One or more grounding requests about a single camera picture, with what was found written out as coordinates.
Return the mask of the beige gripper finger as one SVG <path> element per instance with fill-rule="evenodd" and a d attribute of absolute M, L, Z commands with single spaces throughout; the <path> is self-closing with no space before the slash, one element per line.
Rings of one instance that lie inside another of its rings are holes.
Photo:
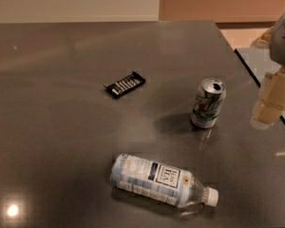
<path fill-rule="evenodd" d="M 250 125 L 256 130 L 266 130 L 279 119 L 281 114 L 281 110 L 267 106 L 258 100 L 253 108 Z"/>
<path fill-rule="evenodd" d="M 266 93 L 264 102 L 267 106 L 285 110 L 285 66 L 282 66 L 275 74 L 267 73 Z"/>

